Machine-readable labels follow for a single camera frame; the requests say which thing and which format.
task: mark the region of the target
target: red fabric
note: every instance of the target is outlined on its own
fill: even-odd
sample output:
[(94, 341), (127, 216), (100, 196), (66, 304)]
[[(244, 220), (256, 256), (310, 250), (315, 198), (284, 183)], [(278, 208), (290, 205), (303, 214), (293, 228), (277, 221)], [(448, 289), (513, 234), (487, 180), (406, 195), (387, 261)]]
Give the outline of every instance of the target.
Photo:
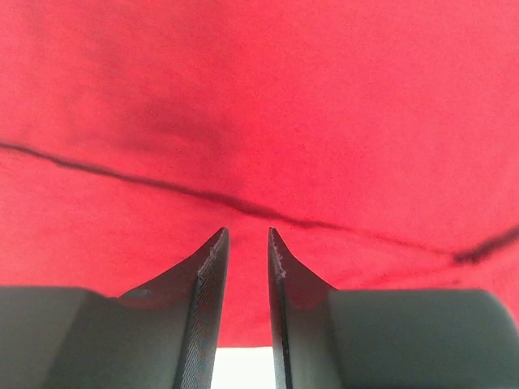
[(121, 293), (224, 225), (221, 344), (269, 344), (274, 225), (337, 287), (519, 314), (519, 246), (449, 254), (519, 221), (519, 3), (6, 0), (0, 53), (0, 143), (286, 216), (0, 148), (1, 284)]

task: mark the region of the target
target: frayed edge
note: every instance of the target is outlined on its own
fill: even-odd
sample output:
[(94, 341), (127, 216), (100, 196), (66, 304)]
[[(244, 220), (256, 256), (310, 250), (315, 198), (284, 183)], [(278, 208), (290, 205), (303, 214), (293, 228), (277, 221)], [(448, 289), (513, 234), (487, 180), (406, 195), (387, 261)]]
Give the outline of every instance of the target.
[(221, 248), (222, 241), (224, 239), (225, 239), (225, 235), (222, 234), (220, 236), (220, 238), (218, 239), (218, 241), (213, 246), (211, 246), (211, 249), (209, 249), (209, 256), (208, 256), (208, 258), (205, 260), (204, 264), (198, 270), (198, 273), (197, 273), (198, 277), (201, 277), (202, 274), (206, 271), (206, 269), (208, 267), (211, 267), (211, 265), (214, 262), (215, 258), (218, 256), (218, 253), (219, 253), (220, 248)]
[(276, 245), (272, 244), (272, 249), (274, 250), (274, 260), (276, 261), (277, 271), (276, 271), (276, 280), (282, 280), (286, 277), (286, 270), (283, 268), (283, 264), (281, 263), (281, 254), (277, 250)]

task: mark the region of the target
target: textured surface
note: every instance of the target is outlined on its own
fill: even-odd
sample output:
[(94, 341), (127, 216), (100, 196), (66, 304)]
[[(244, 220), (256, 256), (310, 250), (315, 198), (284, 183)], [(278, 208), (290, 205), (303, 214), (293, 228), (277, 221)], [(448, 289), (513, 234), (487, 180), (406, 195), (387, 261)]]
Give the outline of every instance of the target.
[(518, 315), (517, 246), (451, 257), (519, 223), (517, 47), (510, 0), (6, 0), (2, 142), (176, 186), (3, 148), (0, 284), (119, 295), (225, 225), (221, 344), (268, 344), (275, 225), (335, 287), (480, 286)]
[(220, 237), (198, 271), (186, 333), (187, 355), (178, 389), (209, 389), (220, 329), (229, 235)]

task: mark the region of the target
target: crease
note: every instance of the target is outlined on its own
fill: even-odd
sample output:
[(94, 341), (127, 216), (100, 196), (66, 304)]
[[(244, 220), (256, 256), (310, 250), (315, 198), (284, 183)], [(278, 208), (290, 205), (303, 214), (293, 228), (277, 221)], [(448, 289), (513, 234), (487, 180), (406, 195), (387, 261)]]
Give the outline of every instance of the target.
[(69, 160), (64, 157), (56, 156), (47, 152), (41, 152), (36, 149), (26, 147), (16, 143), (7, 143), (0, 141), (0, 149), (18, 152), (26, 156), (32, 156), (40, 160), (46, 160), (55, 165), (82, 171), (85, 173), (95, 174), (98, 176), (113, 178), (122, 182), (129, 182), (136, 185), (154, 187), (160, 190), (168, 190), (192, 198), (206, 200), (212, 203), (220, 204), (224, 207), (231, 208), (244, 215), (254, 216), (265, 220), (277, 220), (302, 229), (327, 229), (332, 231), (350, 233), (354, 236), (371, 239), (378, 242), (388, 243), (393, 246), (405, 247), (408, 249), (420, 250), (429, 254), (451, 256), (456, 264), (478, 264), (482, 260), (489, 258), (495, 251), (505, 246), (509, 246), (519, 240), (519, 224), (511, 229), (501, 233), (500, 235), (490, 237), (473, 248), (462, 251), (451, 251), (440, 249), (439, 247), (425, 245), (419, 242), (411, 242), (402, 240), (397, 237), (391, 237), (386, 234), (373, 232), (365, 229), (356, 229), (346, 225), (330, 223), (323, 220), (297, 218), (287, 215), (278, 210), (267, 207), (252, 201), (240, 199), (238, 197), (223, 194), (213, 190), (197, 190), (184, 186), (175, 182), (157, 180), (149, 177), (135, 176), (128, 173), (122, 173), (103, 166), (90, 165), (86, 162)]

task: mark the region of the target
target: black plastic piece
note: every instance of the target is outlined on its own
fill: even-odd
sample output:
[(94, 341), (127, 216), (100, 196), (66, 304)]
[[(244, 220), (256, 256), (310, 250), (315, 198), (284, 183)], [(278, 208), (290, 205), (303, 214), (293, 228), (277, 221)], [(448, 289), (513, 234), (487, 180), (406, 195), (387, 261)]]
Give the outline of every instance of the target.
[(491, 294), (339, 291), (268, 240), (277, 389), (519, 388), (519, 335)]
[(228, 252), (221, 229), (120, 298), (0, 288), (0, 387), (209, 389)]

